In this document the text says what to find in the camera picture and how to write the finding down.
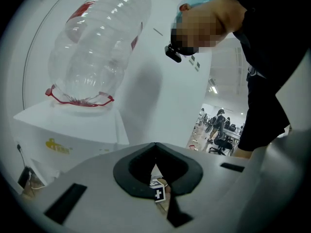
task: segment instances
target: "white platform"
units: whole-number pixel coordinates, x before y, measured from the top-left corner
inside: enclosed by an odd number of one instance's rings
[[[14,138],[44,184],[84,160],[129,144],[118,110],[51,100],[14,116]]]

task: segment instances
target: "office chair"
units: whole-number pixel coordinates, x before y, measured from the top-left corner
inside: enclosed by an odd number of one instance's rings
[[[213,147],[209,148],[209,151],[208,151],[209,153],[215,152],[215,153],[218,153],[219,155],[225,155],[224,154],[225,149],[228,149],[228,150],[232,149],[232,144],[229,142],[229,137],[226,136],[225,140],[222,140],[221,138],[223,137],[223,135],[224,135],[224,122],[221,123],[219,127],[218,135],[216,136],[214,140],[214,143],[218,145],[218,148],[217,149]]]
[[[231,126],[229,127],[229,130],[233,131],[233,132],[235,132],[236,129],[237,129],[237,127],[235,126],[235,124],[231,124]]]

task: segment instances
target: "plastic water bottle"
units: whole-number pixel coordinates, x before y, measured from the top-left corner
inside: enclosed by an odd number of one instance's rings
[[[55,41],[46,94],[80,106],[112,101],[150,11],[151,0],[87,0]]]

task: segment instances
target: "desk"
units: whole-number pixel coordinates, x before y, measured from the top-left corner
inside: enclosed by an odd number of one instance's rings
[[[233,140],[233,145],[237,145],[237,143],[240,141],[240,135],[238,133],[235,133],[233,131],[230,130],[226,130],[224,129],[224,133],[226,134],[226,136],[228,136],[229,138],[231,138]],[[233,149],[231,149],[230,151],[230,156],[233,154]]]

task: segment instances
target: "gray floor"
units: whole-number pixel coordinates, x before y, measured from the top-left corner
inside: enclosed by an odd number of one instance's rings
[[[193,132],[190,136],[190,139],[186,145],[187,149],[193,150],[194,147],[191,147],[191,145],[194,145],[195,148],[198,149],[198,151],[207,153],[210,147],[218,148],[217,145],[210,144],[209,142],[207,142],[210,132],[205,133],[205,129],[206,129],[205,125],[199,126],[198,124],[195,124],[195,130],[193,130]],[[216,134],[213,136],[212,140],[214,140],[216,138],[217,134],[218,134],[218,132],[216,132]]]

